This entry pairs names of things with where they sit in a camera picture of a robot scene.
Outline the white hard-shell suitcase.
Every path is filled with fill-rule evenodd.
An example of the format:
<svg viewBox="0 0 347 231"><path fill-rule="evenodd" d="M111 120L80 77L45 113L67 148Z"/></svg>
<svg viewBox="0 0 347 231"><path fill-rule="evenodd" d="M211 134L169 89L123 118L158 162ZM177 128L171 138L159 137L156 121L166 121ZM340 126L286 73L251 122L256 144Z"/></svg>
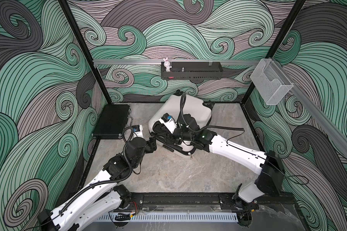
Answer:
<svg viewBox="0 0 347 231"><path fill-rule="evenodd" d="M196 148L190 144L190 142L185 141L182 144L169 144L165 141L163 137L158 136L153 132L153 125L155 122L165 114L171 115L174 120L180 122L181 125L184 123L180 118L180 99L182 92L177 91L175 94L171 95L169 99L162 105L162 107L155 113L155 115L148 122L148 128L151 136L155 136L157 144L166 148L167 150L185 157L190 157L196 150ZM212 117L212 108L214 104L206 104L203 100L192 97L190 95L186 96L186 101L183 107L183 113L185 115L185 120L187 123L193 125L197 124L199 128L203 128L208 125Z"/></svg>

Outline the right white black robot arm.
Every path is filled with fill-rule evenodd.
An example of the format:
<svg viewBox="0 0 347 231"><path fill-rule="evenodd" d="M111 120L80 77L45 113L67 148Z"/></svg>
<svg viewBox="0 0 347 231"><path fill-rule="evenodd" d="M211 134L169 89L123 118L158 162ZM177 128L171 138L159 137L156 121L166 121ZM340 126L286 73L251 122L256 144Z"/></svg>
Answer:
<svg viewBox="0 0 347 231"><path fill-rule="evenodd" d="M179 91L150 119L149 132L161 146L178 155L192 157L195 151L203 150L235 161L256 174L255 181L238 186L234 195L237 207L252 207L262 196L280 196L285 178L281 159L273 151L253 150L214 132L222 127L210 125L213 107L212 102Z"/></svg>

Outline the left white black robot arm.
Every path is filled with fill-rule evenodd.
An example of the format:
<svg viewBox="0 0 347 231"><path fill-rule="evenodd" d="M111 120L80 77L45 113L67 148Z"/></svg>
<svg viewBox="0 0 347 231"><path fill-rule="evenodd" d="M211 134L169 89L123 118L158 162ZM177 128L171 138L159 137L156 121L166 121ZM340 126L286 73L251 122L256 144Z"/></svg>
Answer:
<svg viewBox="0 0 347 231"><path fill-rule="evenodd" d="M38 215L38 231L82 231L100 216L130 206L131 192L122 184L141 165L145 154L157 149L156 138L124 137L120 153L109 159L98 174L74 196L53 210Z"/></svg>

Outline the black flat case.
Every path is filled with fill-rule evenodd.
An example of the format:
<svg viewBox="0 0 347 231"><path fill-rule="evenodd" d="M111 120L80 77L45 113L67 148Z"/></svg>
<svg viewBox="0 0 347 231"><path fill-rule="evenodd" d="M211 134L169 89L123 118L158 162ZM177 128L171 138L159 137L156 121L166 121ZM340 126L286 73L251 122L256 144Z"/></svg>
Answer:
<svg viewBox="0 0 347 231"><path fill-rule="evenodd" d="M130 111L130 106L126 104L106 105L95 125L93 136L101 140L121 139Z"/></svg>

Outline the white bunny figurine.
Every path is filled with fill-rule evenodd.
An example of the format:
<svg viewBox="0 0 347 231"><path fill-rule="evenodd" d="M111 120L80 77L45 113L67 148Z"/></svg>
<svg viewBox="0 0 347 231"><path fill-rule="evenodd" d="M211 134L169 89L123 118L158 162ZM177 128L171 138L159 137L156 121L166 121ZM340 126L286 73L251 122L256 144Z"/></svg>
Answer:
<svg viewBox="0 0 347 231"><path fill-rule="evenodd" d="M171 72L172 65L169 58L164 58L163 61L164 61L163 66L165 67L165 72Z"/></svg>

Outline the black wall shelf tray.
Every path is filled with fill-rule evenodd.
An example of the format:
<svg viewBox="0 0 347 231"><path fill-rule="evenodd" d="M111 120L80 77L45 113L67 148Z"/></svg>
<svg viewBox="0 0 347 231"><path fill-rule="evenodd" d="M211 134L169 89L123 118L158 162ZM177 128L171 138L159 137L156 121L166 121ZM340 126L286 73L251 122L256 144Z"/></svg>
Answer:
<svg viewBox="0 0 347 231"><path fill-rule="evenodd" d="M171 62L171 72L165 72L161 62L161 78L163 80L219 80L224 73L220 62Z"/></svg>

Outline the aluminium back wall rail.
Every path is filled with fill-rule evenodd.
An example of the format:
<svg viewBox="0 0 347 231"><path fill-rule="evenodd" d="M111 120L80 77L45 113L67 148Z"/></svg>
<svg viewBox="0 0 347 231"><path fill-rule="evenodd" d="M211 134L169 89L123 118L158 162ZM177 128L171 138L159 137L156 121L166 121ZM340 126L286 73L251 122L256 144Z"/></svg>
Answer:
<svg viewBox="0 0 347 231"><path fill-rule="evenodd" d="M170 62L220 62L222 65L258 65L260 60L185 60L173 59ZM159 65L163 62L162 59L94 59L95 65Z"/></svg>

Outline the aluminium wall rail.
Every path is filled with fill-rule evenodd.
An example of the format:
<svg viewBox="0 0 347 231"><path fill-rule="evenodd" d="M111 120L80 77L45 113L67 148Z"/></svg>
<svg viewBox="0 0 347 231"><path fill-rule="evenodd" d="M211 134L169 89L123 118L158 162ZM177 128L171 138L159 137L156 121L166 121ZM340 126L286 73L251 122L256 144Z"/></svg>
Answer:
<svg viewBox="0 0 347 231"><path fill-rule="evenodd" d="M314 83L302 68L294 64L288 64L286 68L283 68L275 59L272 59L272 61L280 71L278 76L285 76L293 84L291 93L296 96L314 118L319 128L324 131L330 141L347 159L347 137L324 113L323 97L321 96L319 86Z"/></svg>
<svg viewBox="0 0 347 231"><path fill-rule="evenodd" d="M185 60L173 59L170 62L220 62L222 65L258 65L260 60ZM163 62L162 59L94 59L95 65L159 65Z"/></svg>

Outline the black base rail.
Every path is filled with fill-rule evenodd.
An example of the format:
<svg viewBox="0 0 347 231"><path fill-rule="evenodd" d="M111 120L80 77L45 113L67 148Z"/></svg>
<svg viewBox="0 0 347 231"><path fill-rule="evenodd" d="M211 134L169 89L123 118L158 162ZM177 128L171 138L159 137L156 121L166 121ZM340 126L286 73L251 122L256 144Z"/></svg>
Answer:
<svg viewBox="0 0 347 231"><path fill-rule="evenodd" d="M294 196L287 192L279 196L263 195L249 203L241 202L231 192L133 192L130 196L130 202L137 205L139 210L157 208L158 206L214 206L222 210L242 211L257 209L260 205L293 204L295 201Z"/></svg>

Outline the clear acrylic wall box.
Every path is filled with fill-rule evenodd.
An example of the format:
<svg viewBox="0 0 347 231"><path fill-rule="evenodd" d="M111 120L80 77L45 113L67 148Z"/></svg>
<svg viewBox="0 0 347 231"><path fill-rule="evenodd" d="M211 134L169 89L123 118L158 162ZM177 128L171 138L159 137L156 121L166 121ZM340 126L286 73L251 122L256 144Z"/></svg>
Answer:
<svg viewBox="0 0 347 231"><path fill-rule="evenodd" d="M266 105L277 105L294 86L280 63L272 58L260 60L251 81Z"/></svg>

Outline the aluminium right wall rail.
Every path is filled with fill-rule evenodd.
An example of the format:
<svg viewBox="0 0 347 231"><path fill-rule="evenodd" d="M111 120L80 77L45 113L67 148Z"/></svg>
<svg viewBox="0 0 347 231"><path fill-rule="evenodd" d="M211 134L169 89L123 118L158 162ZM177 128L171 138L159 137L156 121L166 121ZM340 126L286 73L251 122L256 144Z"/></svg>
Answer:
<svg viewBox="0 0 347 231"><path fill-rule="evenodd" d="M285 76L293 84L291 93L296 96L314 118L319 128L324 131L330 141L347 159L347 137L324 113L323 97L321 96L319 86L314 83L302 68L294 64L288 64L286 68L283 68L275 59L272 59L272 61L280 71L278 76Z"/></svg>

